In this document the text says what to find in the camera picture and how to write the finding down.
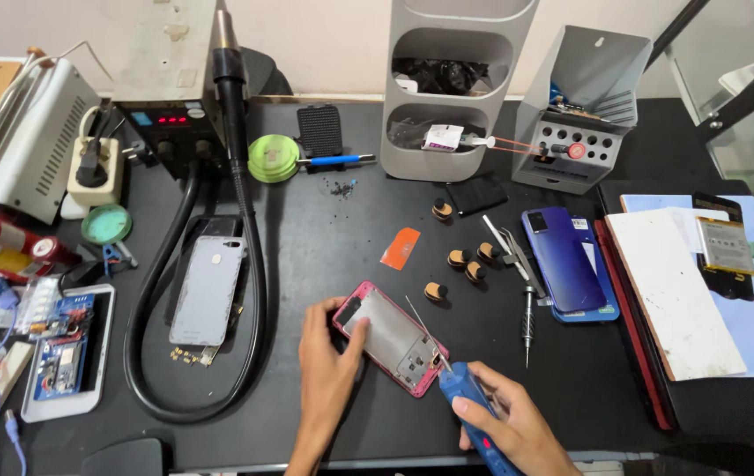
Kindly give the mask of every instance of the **wall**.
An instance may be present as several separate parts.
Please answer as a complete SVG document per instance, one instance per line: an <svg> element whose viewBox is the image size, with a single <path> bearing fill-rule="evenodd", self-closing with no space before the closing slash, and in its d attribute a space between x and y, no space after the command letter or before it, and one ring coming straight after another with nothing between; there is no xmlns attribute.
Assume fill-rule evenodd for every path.
<svg viewBox="0 0 754 476"><path fill-rule="evenodd" d="M125 66L141 1L0 0L0 56L29 45L58 54L88 39L107 69ZM522 94L563 24L656 38L687 0L540 0L510 94ZM295 92L381 93L389 0L230 0L240 44L271 55ZM99 92L111 89L85 52L72 61ZM648 73L640 97L677 97L666 72Z"/></svg>

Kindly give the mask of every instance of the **blue circuit board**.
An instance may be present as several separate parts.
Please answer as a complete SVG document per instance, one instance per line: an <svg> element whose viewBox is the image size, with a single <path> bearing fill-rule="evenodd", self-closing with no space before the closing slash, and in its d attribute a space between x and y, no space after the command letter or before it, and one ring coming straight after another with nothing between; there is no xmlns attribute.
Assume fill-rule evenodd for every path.
<svg viewBox="0 0 754 476"><path fill-rule="evenodd" d="M54 319L63 323L65 333L40 339L37 344L39 361L34 400L80 392L94 300L94 294L86 294L57 302Z"/></svg>

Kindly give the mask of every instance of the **white power cable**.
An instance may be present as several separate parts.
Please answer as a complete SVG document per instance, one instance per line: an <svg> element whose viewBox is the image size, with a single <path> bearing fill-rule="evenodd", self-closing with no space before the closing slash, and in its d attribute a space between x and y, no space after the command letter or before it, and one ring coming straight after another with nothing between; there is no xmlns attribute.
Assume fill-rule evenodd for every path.
<svg viewBox="0 0 754 476"><path fill-rule="evenodd" d="M109 71L107 71L107 69L101 63L101 60L97 58L97 55L95 54L95 50L92 49L92 45L89 44L89 41L84 40L77 43L75 46L69 48L66 52L62 53L60 56L46 56L30 63L29 66L27 66L18 76L15 77L15 79L10 83L10 85L6 88L4 93L1 95L0 109L1 109L1 104L4 103L7 96L9 96L13 91L15 91L18 88L18 86L24 81L24 79L30 75L30 72L33 71L33 68L36 68L39 64L45 63L47 61L57 61L62 58L65 58L71 52L75 51L75 49L78 49L79 47L82 47L83 45L86 45L86 48L88 48L89 52L92 54L92 58L97 63L97 66L101 68L101 71L104 71L104 74L107 75L107 78L109 78L110 81L115 82L115 80L113 80L113 77L109 74Z"/></svg>
<svg viewBox="0 0 754 476"><path fill-rule="evenodd" d="M77 132L80 134L81 139L86 138L86 121L89 119L89 116L100 108L100 106L92 106L86 111L86 114L83 114L83 117L80 119L80 127L77 128Z"/></svg>

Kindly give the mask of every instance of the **black wallet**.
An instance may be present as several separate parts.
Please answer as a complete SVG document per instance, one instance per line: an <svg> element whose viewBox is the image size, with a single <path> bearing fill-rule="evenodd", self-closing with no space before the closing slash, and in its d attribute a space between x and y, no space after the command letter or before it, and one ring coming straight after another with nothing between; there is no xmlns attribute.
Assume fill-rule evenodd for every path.
<svg viewBox="0 0 754 476"><path fill-rule="evenodd" d="M456 205L456 211L462 217L509 200L506 190L491 174L447 184L447 192Z"/></svg>

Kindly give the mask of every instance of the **black plastic bag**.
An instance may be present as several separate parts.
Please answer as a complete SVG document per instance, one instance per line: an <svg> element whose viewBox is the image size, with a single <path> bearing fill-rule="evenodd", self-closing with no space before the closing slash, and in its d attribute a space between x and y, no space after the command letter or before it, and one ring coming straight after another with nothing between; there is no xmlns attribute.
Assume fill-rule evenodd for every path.
<svg viewBox="0 0 754 476"><path fill-rule="evenodd" d="M406 74L418 83L418 92L466 96L481 78L488 75L488 64L452 59L395 58L391 70Z"/></svg>

